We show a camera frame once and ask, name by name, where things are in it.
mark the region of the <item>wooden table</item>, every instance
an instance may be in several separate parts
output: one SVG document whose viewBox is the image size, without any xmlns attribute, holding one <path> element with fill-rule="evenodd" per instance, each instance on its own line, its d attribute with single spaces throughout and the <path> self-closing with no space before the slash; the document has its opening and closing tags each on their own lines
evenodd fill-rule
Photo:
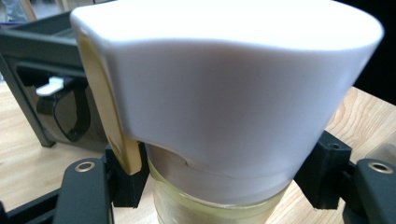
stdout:
<svg viewBox="0 0 396 224">
<path fill-rule="evenodd" d="M 0 200 L 7 210 L 61 186 L 64 169 L 74 161 L 102 156 L 102 151 L 57 144 L 40 146 L 7 84 L 0 84 Z M 353 148 L 352 161 L 396 133 L 396 107 L 352 88 L 326 130 Z M 116 223 L 158 223 L 148 179 L 138 209 L 115 208 Z M 343 223 L 338 210 L 311 207 L 295 183 L 267 223 Z"/>
</svg>

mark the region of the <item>white plastic part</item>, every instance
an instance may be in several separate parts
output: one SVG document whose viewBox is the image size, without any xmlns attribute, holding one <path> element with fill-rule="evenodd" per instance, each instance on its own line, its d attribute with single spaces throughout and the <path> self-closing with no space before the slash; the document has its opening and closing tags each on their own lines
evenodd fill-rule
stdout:
<svg viewBox="0 0 396 224">
<path fill-rule="evenodd" d="M 35 90 L 38 96 L 50 96 L 64 88 L 64 79 L 62 77 L 50 77 L 49 83 Z"/>
<path fill-rule="evenodd" d="M 383 34 L 324 0 L 115 1 L 71 22 L 101 59 L 125 134 L 151 145 L 171 184 L 222 204 L 290 183 Z"/>
</svg>

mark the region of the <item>yellowish liquid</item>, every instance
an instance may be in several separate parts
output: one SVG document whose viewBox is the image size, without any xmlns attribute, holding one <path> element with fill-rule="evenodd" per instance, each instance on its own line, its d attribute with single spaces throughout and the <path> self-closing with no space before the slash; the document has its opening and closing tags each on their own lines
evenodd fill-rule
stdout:
<svg viewBox="0 0 396 224">
<path fill-rule="evenodd" d="M 203 202 L 166 181 L 149 163 L 155 179 L 154 202 L 161 224 L 257 224 L 265 223 L 285 190 L 267 200 L 242 205 Z"/>
</svg>

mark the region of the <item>black device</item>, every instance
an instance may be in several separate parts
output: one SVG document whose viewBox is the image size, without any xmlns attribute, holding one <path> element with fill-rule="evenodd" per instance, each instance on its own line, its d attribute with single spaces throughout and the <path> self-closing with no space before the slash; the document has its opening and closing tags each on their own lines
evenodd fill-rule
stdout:
<svg viewBox="0 0 396 224">
<path fill-rule="evenodd" d="M 104 150 L 106 135 L 69 13 L 0 31 L 0 71 L 43 147 L 62 142 Z M 52 77 L 64 87 L 38 95 Z"/>
</svg>

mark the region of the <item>glass jar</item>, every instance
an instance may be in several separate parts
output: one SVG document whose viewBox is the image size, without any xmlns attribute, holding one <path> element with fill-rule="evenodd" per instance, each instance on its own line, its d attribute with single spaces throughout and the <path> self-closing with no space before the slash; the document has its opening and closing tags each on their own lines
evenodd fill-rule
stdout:
<svg viewBox="0 0 396 224">
<path fill-rule="evenodd" d="M 265 223 L 286 188 L 267 200 L 242 205 L 209 203 L 191 197 L 165 180 L 149 163 L 154 178 L 154 203 L 161 224 Z"/>
</svg>

